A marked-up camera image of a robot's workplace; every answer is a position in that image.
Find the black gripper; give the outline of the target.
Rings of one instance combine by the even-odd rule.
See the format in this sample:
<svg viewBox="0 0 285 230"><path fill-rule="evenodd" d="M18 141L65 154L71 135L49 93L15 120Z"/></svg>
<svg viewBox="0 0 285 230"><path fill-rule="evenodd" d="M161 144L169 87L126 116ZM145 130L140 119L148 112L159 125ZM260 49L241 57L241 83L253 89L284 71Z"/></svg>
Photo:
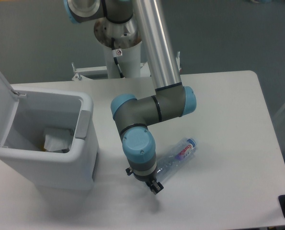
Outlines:
<svg viewBox="0 0 285 230"><path fill-rule="evenodd" d="M134 177L137 180L145 182L145 184L148 186L148 188L153 194L156 195L163 190L163 185L158 181L157 173L155 171L133 172L133 169L131 167L126 168L125 171L128 176L133 173Z"/></svg>

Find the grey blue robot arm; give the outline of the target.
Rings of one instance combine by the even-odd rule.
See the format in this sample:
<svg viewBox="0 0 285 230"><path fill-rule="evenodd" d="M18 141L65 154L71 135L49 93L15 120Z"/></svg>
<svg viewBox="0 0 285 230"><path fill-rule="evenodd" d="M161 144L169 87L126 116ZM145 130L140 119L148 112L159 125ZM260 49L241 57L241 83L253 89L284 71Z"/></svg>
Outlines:
<svg viewBox="0 0 285 230"><path fill-rule="evenodd" d="M109 49L119 78L129 76L121 52L145 44L155 95L142 99L119 95L112 100L111 111L129 163L126 173L159 193L163 185L157 178L156 144L148 127L196 109L192 88L182 84L161 1L66 0L64 6L73 23L96 21L94 34Z"/></svg>

